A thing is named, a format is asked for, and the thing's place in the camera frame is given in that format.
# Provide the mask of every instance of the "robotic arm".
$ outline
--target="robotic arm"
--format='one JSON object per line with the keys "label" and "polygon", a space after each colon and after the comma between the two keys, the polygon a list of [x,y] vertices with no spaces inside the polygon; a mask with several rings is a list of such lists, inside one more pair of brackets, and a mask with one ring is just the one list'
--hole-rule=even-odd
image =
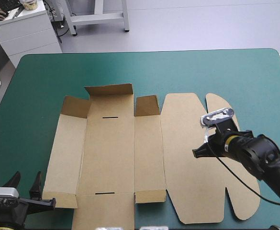
{"label": "robotic arm", "polygon": [[54,210],[56,200],[42,200],[41,172],[38,172],[30,199],[20,198],[17,185],[21,174],[17,172],[3,187],[0,187],[0,230],[23,230],[27,215]]}
{"label": "robotic arm", "polygon": [[[238,131],[232,117],[234,111],[224,108],[201,117],[201,126],[206,127],[205,142],[193,150],[199,157],[229,157],[242,163],[245,169],[263,180],[280,198],[280,150],[268,137],[256,138],[252,131]],[[215,134],[208,136],[208,130]]]}

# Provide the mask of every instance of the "yellow ring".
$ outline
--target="yellow ring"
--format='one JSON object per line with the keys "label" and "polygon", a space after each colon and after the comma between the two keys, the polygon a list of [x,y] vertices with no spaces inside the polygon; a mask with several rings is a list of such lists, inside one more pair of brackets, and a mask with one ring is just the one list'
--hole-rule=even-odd
{"label": "yellow ring", "polygon": [[7,228],[7,227],[0,227],[0,230],[14,230],[14,229]]}
{"label": "yellow ring", "polygon": [[227,138],[227,140],[225,141],[225,146],[224,146],[226,152],[228,152],[228,147],[229,147],[230,142],[236,137],[239,137],[239,136],[238,135],[232,135],[232,136]]}

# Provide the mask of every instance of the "slot cutout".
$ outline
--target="slot cutout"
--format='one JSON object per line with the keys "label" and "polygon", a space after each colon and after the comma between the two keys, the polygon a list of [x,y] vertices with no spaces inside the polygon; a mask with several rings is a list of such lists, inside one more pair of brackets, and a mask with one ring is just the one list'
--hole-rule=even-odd
{"label": "slot cutout", "polygon": [[95,193],[95,195],[103,195],[103,194],[114,194],[114,192],[109,192],[109,193]]}

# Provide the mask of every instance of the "keyboard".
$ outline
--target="keyboard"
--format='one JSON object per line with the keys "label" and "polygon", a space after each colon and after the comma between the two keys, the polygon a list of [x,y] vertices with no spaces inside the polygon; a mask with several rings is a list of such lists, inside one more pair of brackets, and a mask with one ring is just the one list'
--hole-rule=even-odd
{"label": "keyboard", "polygon": [[19,8],[21,5],[22,4],[20,4],[19,0],[0,0],[0,8],[5,13],[8,13],[8,11],[11,11],[13,9]]}

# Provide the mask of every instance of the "folded cardboard panel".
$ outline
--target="folded cardboard panel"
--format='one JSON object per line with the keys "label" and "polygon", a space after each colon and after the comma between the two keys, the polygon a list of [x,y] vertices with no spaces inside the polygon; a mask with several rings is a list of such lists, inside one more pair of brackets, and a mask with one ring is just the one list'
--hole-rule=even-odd
{"label": "folded cardboard panel", "polygon": [[64,100],[43,197],[56,198],[56,207],[77,208],[74,230],[131,230],[135,184],[141,203],[163,202],[166,196],[157,98],[139,99],[135,122],[131,84],[86,90],[89,100]]}
{"label": "folded cardboard panel", "polygon": [[[203,143],[206,111],[193,93],[166,96],[160,115],[156,96],[137,99],[131,84],[86,87],[89,100],[67,96],[59,117],[43,198],[77,208],[73,230],[134,228],[136,203],[164,202],[166,188],[183,223],[220,222],[228,189],[235,215],[247,219],[259,199],[213,158],[194,158]],[[207,95],[209,111],[230,105]],[[224,161],[259,192],[237,162]]]}
{"label": "folded cardboard panel", "polygon": [[77,208],[76,192],[83,153],[88,100],[66,96],[49,159],[43,199],[56,197],[57,207]]}
{"label": "folded cardboard panel", "polygon": [[157,96],[136,99],[134,126],[135,202],[164,202],[166,188]]}
{"label": "folded cardboard panel", "polygon": [[[228,107],[224,99],[207,96],[209,109]],[[206,111],[194,93],[166,96],[162,113],[165,176],[167,190],[179,219],[186,224],[221,222],[224,218],[224,196],[227,188],[239,219],[251,217],[259,199],[233,179],[213,158],[196,159],[192,149],[203,144],[205,130],[199,119]],[[233,171],[259,192],[256,179],[236,162],[224,159]]]}
{"label": "folded cardboard panel", "polygon": [[91,107],[73,230],[134,229],[134,96],[131,84],[86,87]]}

